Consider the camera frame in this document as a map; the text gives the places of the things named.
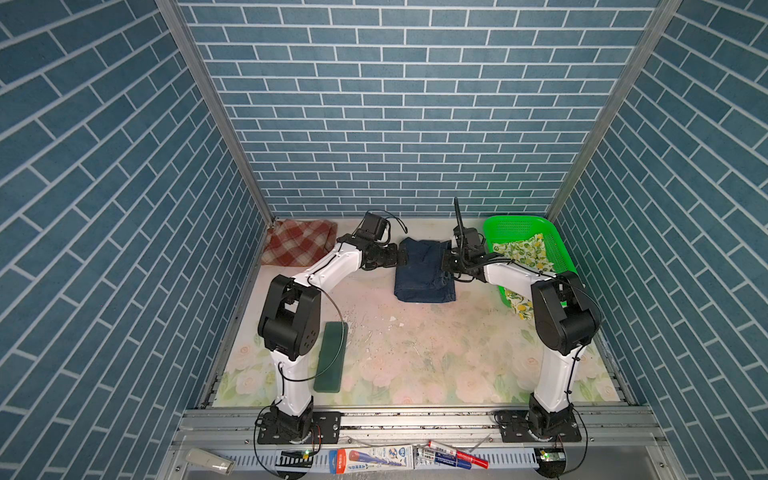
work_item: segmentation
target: checkered fabric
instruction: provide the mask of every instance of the checkered fabric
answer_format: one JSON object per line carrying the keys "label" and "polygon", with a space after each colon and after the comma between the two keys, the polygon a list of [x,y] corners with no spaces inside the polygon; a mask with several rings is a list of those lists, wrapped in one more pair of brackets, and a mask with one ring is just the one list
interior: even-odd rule
{"label": "checkered fabric", "polygon": [[337,225],[328,220],[280,220],[268,230],[262,265],[312,266],[336,244]]}

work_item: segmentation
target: black mounting plate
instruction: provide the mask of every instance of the black mounting plate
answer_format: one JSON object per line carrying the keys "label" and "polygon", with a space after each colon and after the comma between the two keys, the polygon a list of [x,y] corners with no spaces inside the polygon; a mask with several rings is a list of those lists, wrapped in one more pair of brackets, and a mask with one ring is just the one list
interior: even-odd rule
{"label": "black mounting plate", "polygon": [[[315,429],[315,425],[320,427],[320,435],[323,438],[323,444],[332,445],[339,443],[339,428],[341,427],[341,412],[312,412],[312,426],[311,429]],[[259,430],[259,436],[257,443],[259,445],[287,445],[290,443],[290,438],[287,435],[281,435],[277,431],[277,421],[272,412],[264,413],[261,421],[261,430]],[[308,436],[304,440],[303,444],[312,443],[312,436]]]}
{"label": "black mounting plate", "polygon": [[[540,439],[531,433],[527,416],[528,410],[498,410],[495,413],[495,418],[502,432],[502,441],[504,443],[552,442],[553,439]],[[571,413],[569,421],[558,430],[560,440],[563,442],[581,441],[581,432],[573,413]]]}

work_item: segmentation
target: brick wallpaper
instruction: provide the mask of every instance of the brick wallpaper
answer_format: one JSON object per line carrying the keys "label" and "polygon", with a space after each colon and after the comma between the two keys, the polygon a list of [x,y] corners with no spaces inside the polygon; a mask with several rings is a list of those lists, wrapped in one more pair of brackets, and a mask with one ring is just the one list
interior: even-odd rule
{"label": "brick wallpaper", "polygon": [[766,25],[684,0],[558,219],[690,478],[768,478]]}
{"label": "brick wallpaper", "polygon": [[152,0],[0,2],[0,478],[154,474],[262,229]]}
{"label": "brick wallpaper", "polygon": [[434,217],[544,213],[657,0],[257,3],[181,2],[276,214]]}

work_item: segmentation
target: yellow floral cloth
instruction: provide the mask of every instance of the yellow floral cloth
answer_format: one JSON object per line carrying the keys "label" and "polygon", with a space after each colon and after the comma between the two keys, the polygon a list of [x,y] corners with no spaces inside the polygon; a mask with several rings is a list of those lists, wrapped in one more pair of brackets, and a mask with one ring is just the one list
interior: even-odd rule
{"label": "yellow floral cloth", "polygon": [[[522,242],[494,243],[493,251],[536,270],[554,272],[554,263],[547,260],[547,247],[541,233]],[[533,319],[533,303],[511,290],[504,289],[504,294],[521,319]]]}

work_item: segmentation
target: floral tablecloth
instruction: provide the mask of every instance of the floral tablecloth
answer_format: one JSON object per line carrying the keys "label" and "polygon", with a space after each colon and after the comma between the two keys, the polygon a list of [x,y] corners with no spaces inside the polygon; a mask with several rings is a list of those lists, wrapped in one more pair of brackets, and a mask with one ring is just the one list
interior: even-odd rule
{"label": "floral tablecloth", "polygon": [[[262,266],[214,401],[216,407],[262,406],[276,394],[275,370],[257,335],[266,288],[275,275],[302,269]],[[358,271],[331,295],[349,324],[342,389],[314,393],[316,406],[527,403],[536,386],[544,345],[532,316],[505,306],[495,286],[457,283],[457,301],[399,302],[395,272]],[[338,314],[323,297],[321,323]],[[310,375],[319,346],[310,352]],[[594,345],[582,356],[575,402],[617,401]]]}

